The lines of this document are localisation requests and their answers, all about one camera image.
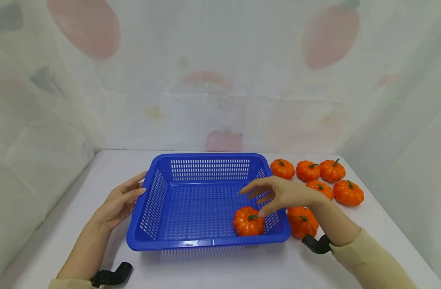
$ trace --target patterned fabric backdrop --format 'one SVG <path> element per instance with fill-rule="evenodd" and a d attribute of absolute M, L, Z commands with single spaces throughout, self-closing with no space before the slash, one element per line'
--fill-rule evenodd
<path fill-rule="evenodd" d="M 338 151 L 441 277 L 441 187 L 404 205 L 437 174 L 392 179 L 434 124 L 441 0 L 0 0 L 0 170 L 34 195 L 0 248 L 99 149 Z"/>

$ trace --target table surface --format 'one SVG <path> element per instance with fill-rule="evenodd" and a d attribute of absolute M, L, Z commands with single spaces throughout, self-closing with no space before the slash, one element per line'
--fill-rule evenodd
<path fill-rule="evenodd" d="M 111 189 L 147 170 L 161 151 L 99 152 L 62 197 L 33 237 L 0 278 L 0 289 L 47 288 L 69 255 L 83 226 Z M 262 153 L 267 161 L 284 158 L 296 164 L 304 159 L 320 163 L 335 155 Z M 404 267 L 419 288 L 441 288 L 439 278 L 389 218 L 366 186 L 341 158 L 346 179 L 365 192 L 357 208 L 342 207 Z M 102 268 L 123 262 L 133 265 L 125 288 L 360 288 L 331 253 L 316 255 L 300 241 L 261 246 L 235 246 L 134 252 L 126 243 L 130 219 L 110 238 Z M 317 237 L 323 235 L 321 228 Z"/>

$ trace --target green pumpkin stem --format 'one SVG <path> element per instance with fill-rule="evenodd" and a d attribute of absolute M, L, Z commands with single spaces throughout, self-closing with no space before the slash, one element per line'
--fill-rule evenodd
<path fill-rule="evenodd" d="M 344 0 L 341 7 L 345 9 L 357 9 L 360 6 L 360 0 Z"/>

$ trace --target black wrist strap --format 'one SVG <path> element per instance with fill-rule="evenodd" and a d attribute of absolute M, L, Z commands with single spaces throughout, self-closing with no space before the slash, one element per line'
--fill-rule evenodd
<path fill-rule="evenodd" d="M 302 243 L 305 244 L 312 252 L 316 254 L 324 254 L 330 251 L 330 239 L 327 235 L 321 236 L 321 238 L 317 241 L 311 235 L 306 235 Z"/>
<path fill-rule="evenodd" d="M 116 271 L 100 270 L 90 280 L 92 286 L 99 288 L 101 285 L 119 285 L 126 282 L 127 277 L 131 274 L 132 265 L 128 262 L 122 262 Z"/>

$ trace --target basket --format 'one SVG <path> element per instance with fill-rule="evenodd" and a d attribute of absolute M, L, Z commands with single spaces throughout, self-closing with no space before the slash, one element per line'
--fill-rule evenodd
<path fill-rule="evenodd" d="M 254 179 L 272 176 L 256 153 L 174 153 L 151 163 L 127 231 L 136 251 L 284 242 L 290 236 L 285 209 L 265 218 L 265 234 L 238 237 L 233 216 L 241 207 L 259 210 L 238 192 Z"/>

